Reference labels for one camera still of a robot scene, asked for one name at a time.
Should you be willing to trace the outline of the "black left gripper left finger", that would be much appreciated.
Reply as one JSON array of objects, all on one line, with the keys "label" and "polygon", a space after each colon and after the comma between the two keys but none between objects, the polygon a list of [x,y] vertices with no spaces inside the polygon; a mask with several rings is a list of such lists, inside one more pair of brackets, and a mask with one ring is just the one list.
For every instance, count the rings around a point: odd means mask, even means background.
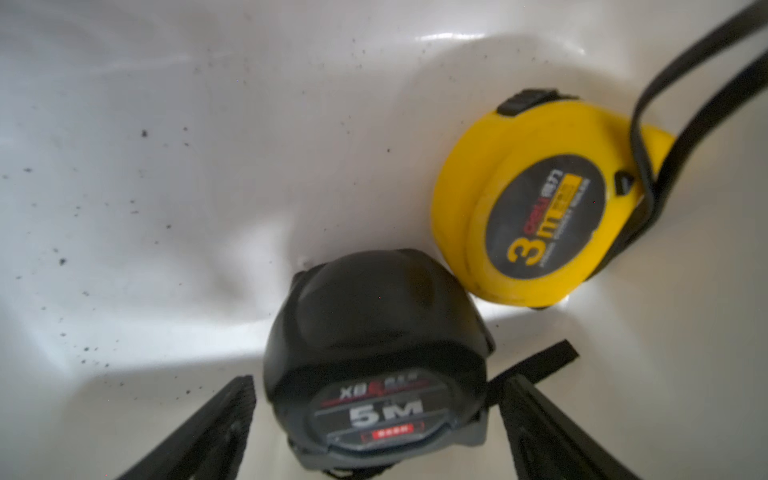
[{"label": "black left gripper left finger", "polygon": [[256,404],[253,377],[234,378],[121,477],[235,479]]}]

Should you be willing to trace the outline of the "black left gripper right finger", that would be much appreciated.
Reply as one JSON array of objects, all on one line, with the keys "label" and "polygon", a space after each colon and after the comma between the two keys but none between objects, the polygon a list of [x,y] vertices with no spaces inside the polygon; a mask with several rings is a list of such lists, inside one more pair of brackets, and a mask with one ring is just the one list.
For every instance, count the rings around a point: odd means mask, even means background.
[{"label": "black left gripper right finger", "polygon": [[526,378],[504,383],[500,413],[519,479],[635,479]]}]

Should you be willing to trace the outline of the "black 5m tape measure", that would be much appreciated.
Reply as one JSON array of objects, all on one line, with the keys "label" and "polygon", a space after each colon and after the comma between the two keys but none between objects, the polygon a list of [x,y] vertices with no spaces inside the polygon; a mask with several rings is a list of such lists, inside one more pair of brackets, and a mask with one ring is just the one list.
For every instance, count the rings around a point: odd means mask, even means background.
[{"label": "black 5m tape measure", "polygon": [[264,388],[304,469],[368,478],[482,445],[505,380],[537,383],[577,356],[561,341],[490,378],[494,350],[469,294],[437,260],[363,251],[293,277],[266,344]]}]

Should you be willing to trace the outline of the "yellow 3m tape measure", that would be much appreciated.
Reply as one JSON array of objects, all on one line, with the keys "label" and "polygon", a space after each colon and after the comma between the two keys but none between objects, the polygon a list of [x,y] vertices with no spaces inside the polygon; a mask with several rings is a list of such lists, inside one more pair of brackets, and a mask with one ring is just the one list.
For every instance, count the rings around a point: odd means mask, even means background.
[{"label": "yellow 3m tape measure", "polygon": [[439,172],[430,216],[463,287],[489,302],[545,309],[638,241],[700,142],[766,89],[767,58],[730,79],[678,135],[644,124],[646,109],[766,25],[766,3],[750,3],[658,73],[630,116],[530,88],[474,123]]}]

